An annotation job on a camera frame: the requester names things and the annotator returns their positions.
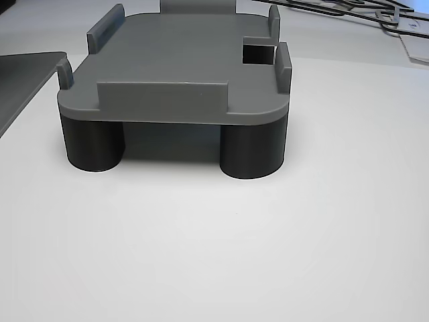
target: support leg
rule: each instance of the support leg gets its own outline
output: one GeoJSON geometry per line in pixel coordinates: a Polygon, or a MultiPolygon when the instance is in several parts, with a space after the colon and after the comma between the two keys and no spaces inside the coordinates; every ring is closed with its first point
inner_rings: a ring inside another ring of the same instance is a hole
{"type": "Polygon", "coordinates": [[[67,157],[72,165],[90,172],[118,165],[125,150],[121,122],[77,121],[60,116],[67,157]]]}
{"type": "Polygon", "coordinates": [[[221,169],[234,178],[254,179],[277,171],[284,161],[288,115],[273,123],[223,125],[221,169]]]}

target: stand base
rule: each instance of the stand base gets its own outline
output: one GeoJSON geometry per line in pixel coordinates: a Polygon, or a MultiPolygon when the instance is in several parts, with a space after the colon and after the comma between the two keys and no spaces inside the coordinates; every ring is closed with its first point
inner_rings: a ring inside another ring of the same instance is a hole
{"type": "Polygon", "coordinates": [[[224,125],[221,130],[221,169],[239,179],[254,179],[283,164],[288,115],[264,125],[224,125]]]}
{"type": "MultiPolygon", "coordinates": [[[[108,121],[77,121],[61,116],[67,157],[84,171],[114,168],[125,151],[123,124],[108,121]]],[[[228,176],[254,179],[282,166],[288,115],[264,125],[222,125],[221,169],[228,176]]]]}
{"type": "Polygon", "coordinates": [[[122,122],[77,121],[61,115],[67,157],[75,167],[101,172],[116,167],[125,151],[122,122]]]}

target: wire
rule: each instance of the wire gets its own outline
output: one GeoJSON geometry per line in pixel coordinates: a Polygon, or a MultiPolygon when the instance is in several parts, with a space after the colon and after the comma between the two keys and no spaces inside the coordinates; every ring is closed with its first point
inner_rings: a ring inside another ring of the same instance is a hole
{"type": "Polygon", "coordinates": [[[319,3],[311,3],[302,0],[254,0],[262,3],[269,3],[272,5],[280,5],[283,7],[289,7],[293,9],[299,9],[304,11],[311,11],[315,13],[321,13],[323,15],[330,15],[334,17],[342,17],[350,15],[359,19],[369,20],[380,24],[381,28],[385,31],[409,35],[420,38],[429,38],[428,34],[420,32],[409,32],[407,30],[398,29],[400,17],[406,17],[411,19],[419,19],[429,21],[429,19],[423,17],[416,17],[413,15],[407,15],[406,13],[414,12],[414,9],[404,5],[403,3],[394,0],[329,0],[324,1],[325,3],[335,3],[337,5],[343,5],[346,9],[340,7],[329,7],[319,3]],[[359,9],[372,9],[375,10],[375,17],[365,15],[364,13],[358,13],[352,11],[354,8],[359,9]],[[393,16],[392,20],[386,20],[384,15],[393,16]]]}

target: square cutout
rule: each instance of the square cutout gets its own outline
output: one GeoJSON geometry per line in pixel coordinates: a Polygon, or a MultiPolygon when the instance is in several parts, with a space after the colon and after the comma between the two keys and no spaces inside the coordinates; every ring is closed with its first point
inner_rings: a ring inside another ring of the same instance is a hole
{"type": "Polygon", "coordinates": [[[274,65],[274,46],[243,45],[243,64],[274,65]]]}

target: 3d printed stand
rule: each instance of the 3d printed stand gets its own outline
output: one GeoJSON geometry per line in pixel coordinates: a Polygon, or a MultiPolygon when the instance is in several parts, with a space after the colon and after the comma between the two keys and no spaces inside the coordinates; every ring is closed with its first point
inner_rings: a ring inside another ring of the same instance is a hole
{"type": "Polygon", "coordinates": [[[235,0],[161,0],[160,8],[125,17],[116,5],[88,32],[89,55],[75,73],[59,63],[69,161],[93,172],[118,165],[122,122],[217,124],[224,173],[275,172],[292,77],[277,7],[269,17],[236,14],[235,0]]]}

